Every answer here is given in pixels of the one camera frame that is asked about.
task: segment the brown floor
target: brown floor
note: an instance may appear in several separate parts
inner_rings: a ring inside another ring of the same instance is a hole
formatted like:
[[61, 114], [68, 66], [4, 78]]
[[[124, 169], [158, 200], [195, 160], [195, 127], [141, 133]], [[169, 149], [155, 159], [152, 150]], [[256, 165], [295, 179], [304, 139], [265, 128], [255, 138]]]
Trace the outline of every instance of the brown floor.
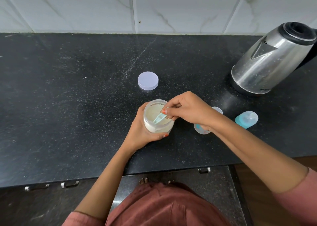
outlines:
[[[296, 158], [301, 164], [317, 171], [317, 156]], [[299, 223], [274, 199], [269, 189], [245, 165], [236, 170], [254, 226], [299, 226]]]

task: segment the foot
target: foot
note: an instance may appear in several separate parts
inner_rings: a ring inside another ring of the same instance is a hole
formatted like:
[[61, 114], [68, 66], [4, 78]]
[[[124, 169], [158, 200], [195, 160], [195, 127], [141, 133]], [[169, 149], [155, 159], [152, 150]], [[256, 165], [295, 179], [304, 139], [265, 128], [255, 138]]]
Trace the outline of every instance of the foot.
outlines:
[[139, 184], [142, 185], [142, 184], [146, 184], [147, 182], [149, 181], [149, 179], [146, 177], [145, 179], [144, 178], [141, 178], [141, 180], [139, 181]]

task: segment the person's left hand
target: person's left hand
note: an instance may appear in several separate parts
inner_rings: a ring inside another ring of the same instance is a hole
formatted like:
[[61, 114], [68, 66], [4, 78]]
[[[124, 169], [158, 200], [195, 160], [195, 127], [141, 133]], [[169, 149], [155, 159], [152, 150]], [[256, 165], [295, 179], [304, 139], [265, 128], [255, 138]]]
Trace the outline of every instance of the person's left hand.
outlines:
[[122, 144], [122, 146], [128, 147], [133, 151], [143, 148], [149, 142], [157, 141], [168, 136], [167, 132], [151, 133], [145, 128], [143, 114], [148, 103], [149, 102], [146, 102], [141, 107], [139, 107], [137, 115], [131, 124], [128, 135], [125, 137], [125, 140]]

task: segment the black kettle lid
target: black kettle lid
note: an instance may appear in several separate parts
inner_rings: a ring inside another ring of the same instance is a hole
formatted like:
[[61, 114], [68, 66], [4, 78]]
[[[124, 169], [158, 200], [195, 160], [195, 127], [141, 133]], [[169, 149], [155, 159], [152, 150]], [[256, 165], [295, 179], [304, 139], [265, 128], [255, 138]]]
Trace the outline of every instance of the black kettle lid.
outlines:
[[316, 32], [300, 22], [286, 22], [278, 27], [278, 32], [287, 40], [300, 45], [312, 45], [317, 41]]

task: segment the wall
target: wall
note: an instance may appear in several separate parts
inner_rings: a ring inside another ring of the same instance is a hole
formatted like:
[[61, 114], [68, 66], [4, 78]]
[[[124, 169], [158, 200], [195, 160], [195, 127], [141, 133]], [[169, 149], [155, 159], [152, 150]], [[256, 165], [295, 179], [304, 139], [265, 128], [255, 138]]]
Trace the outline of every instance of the wall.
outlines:
[[0, 0], [0, 32], [263, 34], [317, 0]]

